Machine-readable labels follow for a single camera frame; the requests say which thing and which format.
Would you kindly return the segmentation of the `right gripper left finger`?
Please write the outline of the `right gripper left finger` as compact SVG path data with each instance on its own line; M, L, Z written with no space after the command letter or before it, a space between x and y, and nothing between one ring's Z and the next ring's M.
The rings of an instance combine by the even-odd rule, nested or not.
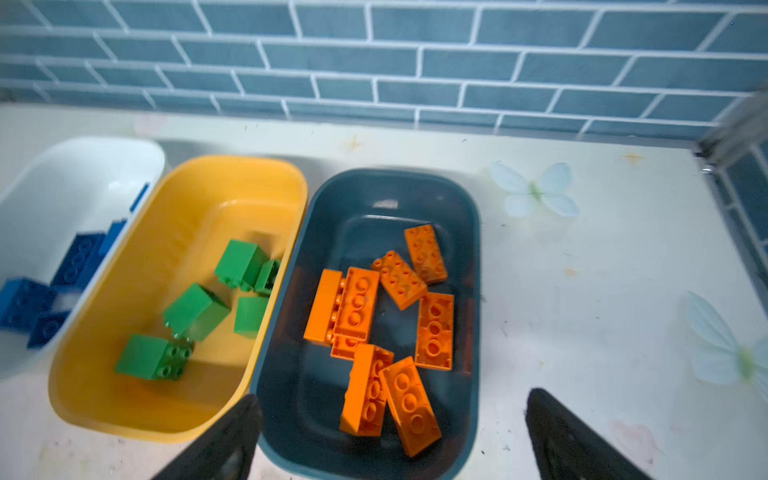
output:
M262 423L257 397L245 395L153 479L247 479Z

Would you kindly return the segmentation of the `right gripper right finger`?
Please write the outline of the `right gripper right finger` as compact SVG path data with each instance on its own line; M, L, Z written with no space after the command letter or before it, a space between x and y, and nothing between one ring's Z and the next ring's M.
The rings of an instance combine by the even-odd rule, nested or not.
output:
M543 479L649 479L542 388L529 392L525 421Z

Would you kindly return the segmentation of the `orange lego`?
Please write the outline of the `orange lego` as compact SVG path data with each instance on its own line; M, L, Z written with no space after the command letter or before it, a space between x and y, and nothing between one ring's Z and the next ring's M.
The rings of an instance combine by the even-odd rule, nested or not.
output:
M450 371L453 366L454 296L428 292L419 301L415 364Z
M442 434L413 358L384 368L380 377L405 453L415 457Z
M428 285L448 278L435 230L431 224L404 231L413 269Z
M428 293L426 283L394 250L375 259L372 269L380 273L380 281L400 310L405 310Z
M320 277L304 332L304 339L316 345L331 346L344 292L340 271L325 269Z
M350 267L334 334L367 343L380 283L377 271Z

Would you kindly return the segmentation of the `small blue lego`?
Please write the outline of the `small blue lego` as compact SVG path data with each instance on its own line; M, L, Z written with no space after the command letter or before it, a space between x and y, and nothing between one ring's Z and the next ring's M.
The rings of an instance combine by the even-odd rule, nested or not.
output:
M55 311L36 316L31 323L26 348L34 350L47 345L65 324L69 314L69 311Z
M141 190L139 191L139 193L137 194L137 196L135 197L134 201L132 202L132 204L131 204L131 206L129 208L129 212L130 213L133 213L136 210L136 208L138 207L139 203L141 202L143 196L147 192L149 186L150 186L149 182L145 183L142 186Z

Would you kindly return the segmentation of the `tall blue lego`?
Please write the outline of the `tall blue lego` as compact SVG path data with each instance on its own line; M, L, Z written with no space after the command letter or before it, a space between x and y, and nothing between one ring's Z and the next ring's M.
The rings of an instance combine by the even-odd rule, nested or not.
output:
M50 285L58 291L82 291L104 256L99 253L105 232L78 233L59 265Z

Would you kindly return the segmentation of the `orange lego diagonal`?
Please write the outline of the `orange lego diagonal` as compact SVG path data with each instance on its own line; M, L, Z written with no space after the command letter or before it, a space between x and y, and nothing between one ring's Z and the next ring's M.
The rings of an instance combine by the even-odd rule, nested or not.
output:
M361 344L354 355L340 429L358 437L379 437L387 408L381 371L391 366L394 354L371 344Z

